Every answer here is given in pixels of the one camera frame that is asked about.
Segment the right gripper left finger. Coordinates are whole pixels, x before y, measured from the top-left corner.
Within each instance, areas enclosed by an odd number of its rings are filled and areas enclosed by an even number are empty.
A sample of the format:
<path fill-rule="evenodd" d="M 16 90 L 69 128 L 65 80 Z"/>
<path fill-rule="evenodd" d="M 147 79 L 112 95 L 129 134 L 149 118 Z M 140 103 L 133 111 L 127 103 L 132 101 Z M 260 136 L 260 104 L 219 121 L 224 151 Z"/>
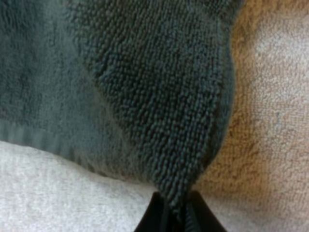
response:
<path fill-rule="evenodd" d="M 168 232 L 171 229 L 170 209 L 159 192 L 154 192 L 135 232 Z"/>

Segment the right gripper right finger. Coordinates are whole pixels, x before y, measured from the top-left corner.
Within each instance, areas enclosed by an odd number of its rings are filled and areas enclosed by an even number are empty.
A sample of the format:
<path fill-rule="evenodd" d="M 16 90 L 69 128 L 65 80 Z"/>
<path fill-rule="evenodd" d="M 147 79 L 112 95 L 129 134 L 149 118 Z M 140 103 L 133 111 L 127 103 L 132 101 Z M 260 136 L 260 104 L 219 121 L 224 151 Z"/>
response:
<path fill-rule="evenodd" d="M 184 208 L 185 232 L 218 232 L 219 222 L 197 191 L 191 191 Z"/>

